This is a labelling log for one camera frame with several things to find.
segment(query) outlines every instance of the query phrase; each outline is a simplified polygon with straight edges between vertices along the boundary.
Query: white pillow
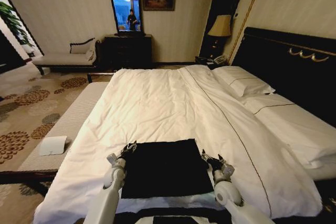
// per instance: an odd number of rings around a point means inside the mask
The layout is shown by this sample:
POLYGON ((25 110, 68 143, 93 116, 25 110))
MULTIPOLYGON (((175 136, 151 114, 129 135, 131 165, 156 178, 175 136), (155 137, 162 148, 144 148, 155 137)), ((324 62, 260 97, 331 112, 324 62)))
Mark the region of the white pillow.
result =
POLYGON ((306 169, 323 165, 336 154, 336 129, 278 95, 246 98, 245 107, 294 152, 306 169))
POLYGON ((275 91, 266 82, 241 67, 225 66, 212 71, 216 78, 225 81, 240 97, 246 94, 267 94, 275 91))
POLYGON ((71 54, 85 54, 91 47, 92 42, 95 38, 89 39, 83 43, 71 43, 70 44, 70 53, 71 54))
POLYGON ((90 47, 88 49, 88 51, 85 53, 85 58, 90 61, 93 59, 93 54, 94 54, 94 51, 95 51, 95 46, 96 46, 96 40, 94 39, 91 44, 90 44, 90 47))

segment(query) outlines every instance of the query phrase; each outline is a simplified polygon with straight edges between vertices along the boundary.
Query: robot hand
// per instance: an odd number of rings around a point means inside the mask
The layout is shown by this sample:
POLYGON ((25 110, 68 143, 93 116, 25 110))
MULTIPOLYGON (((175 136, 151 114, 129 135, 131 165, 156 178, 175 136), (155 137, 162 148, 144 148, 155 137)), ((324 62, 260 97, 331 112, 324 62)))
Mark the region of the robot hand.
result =
POLYGON ((259 209, 244 202, 238 189, 230 182, 235 171, 220 155, 219 159, 210 157, 202 151, 202 158, 212 167, 215 182, 216 200, 231 214, 233 224, 271 224, 274 223, 259 209))

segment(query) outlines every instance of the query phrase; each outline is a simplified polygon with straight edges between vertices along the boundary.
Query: white robotic arm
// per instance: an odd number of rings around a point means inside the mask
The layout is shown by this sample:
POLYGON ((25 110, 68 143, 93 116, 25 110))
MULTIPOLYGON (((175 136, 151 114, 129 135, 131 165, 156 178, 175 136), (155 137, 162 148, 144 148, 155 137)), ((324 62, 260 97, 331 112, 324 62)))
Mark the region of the white robotic arm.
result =
MULTIPOLYGON (((89 206, 84 224, 112 224, 115 211, 119 202, 119 189, 123 186, 125 178, 125 165, 128 155, 136 149, 136 143, 125 146, 119 157, 114 154, 107 157, 112 164, 104 176, 104 187, 93 199, 89 206)), ((202 152, 202 158, 212 167, 215 196, 232 216, 233 224, 272 224, 274 223, 259 209, 242 200, 238 189, 230 182, 234 168, 227 164, 224 159, 212 158, 202 152)))
POLYGON ((213 169, 215 196, 217 201, 223 205, 231 214, 233 224, 274 224, 264 213, 252 205, 244 202, 238 189, 230 182, 234 172, 232 165, 218 155, 219 159, 213 158, 202 152, 202 158, 206 160, 213 169))

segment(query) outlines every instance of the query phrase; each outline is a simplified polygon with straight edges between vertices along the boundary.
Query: wooden dresser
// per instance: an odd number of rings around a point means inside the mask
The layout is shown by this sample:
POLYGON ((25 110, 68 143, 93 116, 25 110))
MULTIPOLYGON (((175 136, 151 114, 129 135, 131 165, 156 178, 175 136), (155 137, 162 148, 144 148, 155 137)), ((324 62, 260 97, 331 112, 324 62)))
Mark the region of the wooden dresser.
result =
POLYGON ((137 37, 106 36, 101 43, 104 64, 112 69, 151 68, 152 35, 137 37))

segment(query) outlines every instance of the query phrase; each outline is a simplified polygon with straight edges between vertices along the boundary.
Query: floral carpet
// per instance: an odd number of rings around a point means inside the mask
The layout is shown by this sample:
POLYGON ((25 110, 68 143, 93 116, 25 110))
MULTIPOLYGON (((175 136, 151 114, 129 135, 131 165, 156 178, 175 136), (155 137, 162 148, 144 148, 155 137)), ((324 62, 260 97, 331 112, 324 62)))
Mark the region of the floral carpet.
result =
MULTIPOLYGON (((87 85, 85 73, 41 76, 31 63, 0 74, 0 172, 17 170, 87 85)), ((31 223, 42 200, 24 185, 0 185, 0 223, 31 223)))

